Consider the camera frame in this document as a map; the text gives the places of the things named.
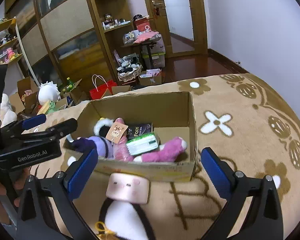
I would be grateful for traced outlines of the person's left hand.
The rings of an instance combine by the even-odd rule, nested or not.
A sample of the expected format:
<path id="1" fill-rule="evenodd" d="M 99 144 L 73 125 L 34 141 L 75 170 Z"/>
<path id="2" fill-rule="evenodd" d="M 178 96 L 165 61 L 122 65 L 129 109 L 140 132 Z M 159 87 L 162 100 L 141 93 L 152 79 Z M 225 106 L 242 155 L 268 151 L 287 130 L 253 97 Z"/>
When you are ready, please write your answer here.
<path id="1" fill-rule="evenodd" d="M 22 190 L 24 188 L 25 185 L 25 181 L 26 178 L 30 175 L 30 169 L 24 168 L 23 171 L 21 172 L 21 175 L 19 176 L 18 180 L 16 180 L 14 182 L 14 189 L 15 190 Z M 2 183 L 0 182 L 0 196 L 5 196 L 7 193 L 6 187 L 4 187 L 4 185 L 2 185 Z"/>

